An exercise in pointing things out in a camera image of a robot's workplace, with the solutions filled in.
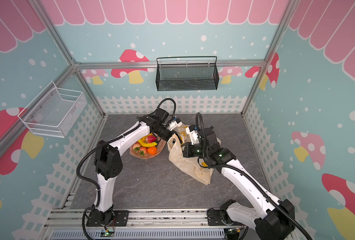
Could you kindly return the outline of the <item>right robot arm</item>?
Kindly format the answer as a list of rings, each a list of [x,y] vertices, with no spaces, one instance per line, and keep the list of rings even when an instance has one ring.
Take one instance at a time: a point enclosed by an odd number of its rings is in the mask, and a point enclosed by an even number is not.
[[[295,230],[293,204],[279,200],[259,184],[230,150],[221,147],[212,128],[190,126],[186,133],[190,142],[184,145],[184,156],[198,158],[216,169],[252,204],[252,208],[235,201],[223,204],[220,209],[226,224],[237,222],[252,228],[261,240],[284,240]]]

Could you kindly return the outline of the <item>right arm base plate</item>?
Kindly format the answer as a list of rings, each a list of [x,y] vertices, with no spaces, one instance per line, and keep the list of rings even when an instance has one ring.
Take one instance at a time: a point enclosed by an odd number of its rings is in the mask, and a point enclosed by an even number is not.
[[[213,208],[207,210],[207,221],[209,226],[232,226],[234,224],[225,211]]]

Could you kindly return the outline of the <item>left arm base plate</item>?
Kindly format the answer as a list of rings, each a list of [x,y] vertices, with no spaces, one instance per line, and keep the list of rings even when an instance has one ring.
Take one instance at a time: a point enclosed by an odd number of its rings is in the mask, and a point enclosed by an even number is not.
[[[86,222],[87,227],[126,227],[129,211],[92,210]]]

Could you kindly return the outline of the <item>banana print plastic bag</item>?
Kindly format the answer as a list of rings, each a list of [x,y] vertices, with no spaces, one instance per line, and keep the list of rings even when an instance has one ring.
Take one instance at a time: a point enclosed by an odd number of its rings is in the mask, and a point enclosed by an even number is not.
[[[191,138],[186,131],[186,128],[188,127],[188,125],[182,125],[175,128],[179,133],[182,144],[180,144],[180,141],[175,135],[169,138],[166,143],[169,151],[168,159],[183,173],[189,175],[204,185],[209,185],[211,183],[211,177],[214,169],[205,169],[200,167],[200,165],[206,166],[203,160],[199,160],[198,163],[197,157],[187,157],[183,153],[183,150],[186,150],[186,147],[183,146],[183,144],[191,144]]]

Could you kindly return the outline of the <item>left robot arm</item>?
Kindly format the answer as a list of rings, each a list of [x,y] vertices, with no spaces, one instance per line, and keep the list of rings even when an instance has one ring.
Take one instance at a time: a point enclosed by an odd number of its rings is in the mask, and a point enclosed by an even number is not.
[[[143,116],[138,123],[116,138],[111,143],[99,142],[100,149],[95,154],[95,170],[97,174],[97,192],[93,210],[89,216],[92,223],[107,226],[114,219],[113,190],[116,177],[123,168],[121,156],[142,137],[154,133],[157,137],[167,141],[175,128],[182,123],[178,118],[172,118],[166,126],[156,117]]]

